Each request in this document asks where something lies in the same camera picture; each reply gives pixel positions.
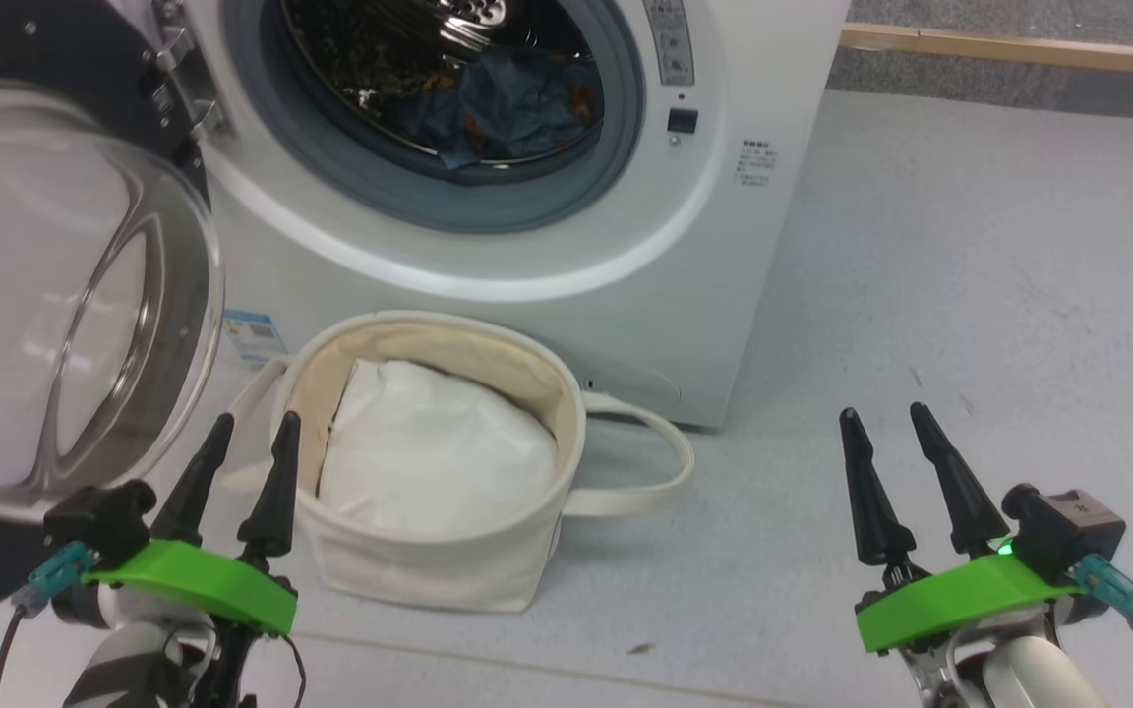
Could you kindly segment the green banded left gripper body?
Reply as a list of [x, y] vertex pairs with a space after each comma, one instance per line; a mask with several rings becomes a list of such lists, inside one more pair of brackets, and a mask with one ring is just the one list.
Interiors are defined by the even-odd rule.
[[85, 585], [120, 585], [263, 633], [291, 633], [293, 592], [245, 561], [184, 541], [150, 541], [120, 568], [92, 570]]

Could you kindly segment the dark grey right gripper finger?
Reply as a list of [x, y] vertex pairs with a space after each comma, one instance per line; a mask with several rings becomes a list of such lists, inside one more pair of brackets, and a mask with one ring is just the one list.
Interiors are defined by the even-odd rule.
[[900, 523], [878, 479], [875, 451], [854, 408], [841, 412], [841, 440], [859, 562], [867, 568], [881, 568], [881, 582], [887, 591], [921, 581], [927, 578], [925, 568], [910, 560], [915, 538]]
[[993, 541], [1006, 538], [1010, 524], [994, 505], [982, 484], [954, 446], [930, 408], [910, 404], [910, 420], [927, 461], [932, 466], [949, 517], [953, 551], [971, 558], [993, 555]]

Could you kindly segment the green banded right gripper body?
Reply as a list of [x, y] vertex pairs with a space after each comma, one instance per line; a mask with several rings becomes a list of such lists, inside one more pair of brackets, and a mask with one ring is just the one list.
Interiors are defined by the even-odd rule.
[[857, 609], [857, 628], [864, 651], [880, 654], [944, 636], [973, 621], [1083, 592], [1067, 579], [1043, 581], [1013, 553], [994, 553], [881, 592], [880, 599]]

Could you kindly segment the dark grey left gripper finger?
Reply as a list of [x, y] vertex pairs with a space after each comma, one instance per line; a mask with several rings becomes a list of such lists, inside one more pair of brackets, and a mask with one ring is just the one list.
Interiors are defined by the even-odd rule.
[[284, 557], [292, 551], [301, 427], [298, 413], [284, 413], [271, 443], [266, 479], [252, 512], [238, 528], [237, 539], [244, 544], [239, 560], [257, 570], [267, 570], [271, 558]]
[[206, 512], [208, 493], [216, 471], [225, 461], [225, 452], [235, 432], [233, 413], [220, 413], [193, 454], [180, 478], [160, 507], [151, 524], [151, 537], [156, 541], [181, 541], [194, 547], [203, 543], [201, 521]]

